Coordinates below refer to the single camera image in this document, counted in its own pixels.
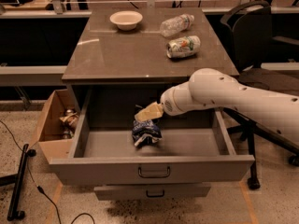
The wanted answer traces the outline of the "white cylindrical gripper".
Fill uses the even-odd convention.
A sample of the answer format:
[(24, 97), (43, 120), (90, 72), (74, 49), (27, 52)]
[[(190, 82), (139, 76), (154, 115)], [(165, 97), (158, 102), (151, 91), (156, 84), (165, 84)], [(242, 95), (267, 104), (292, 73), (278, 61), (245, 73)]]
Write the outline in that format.
[(191, 94), (187, 83), (171, 87), (166, 90), (157, 102), (151, 103), (135, 114), (135, 120), (142, 122), (150, 119), (160, 118), (165, 112), (167, 115), (176, 116), (190, 110)]

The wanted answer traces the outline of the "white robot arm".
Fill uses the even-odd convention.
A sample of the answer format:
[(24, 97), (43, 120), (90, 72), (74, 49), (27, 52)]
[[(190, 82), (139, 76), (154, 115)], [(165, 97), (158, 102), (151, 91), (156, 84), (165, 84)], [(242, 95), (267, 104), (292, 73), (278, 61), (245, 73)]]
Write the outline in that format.
[(211, 68), (199, 69), (188, 81), (166, 90), (159, 102), (139, 111), (135, 119), (146, 121), (163, 114), (176, 116), (216, 107), (232, 109), (294, 143), (299, 142), (298, 96), (245, 86)]

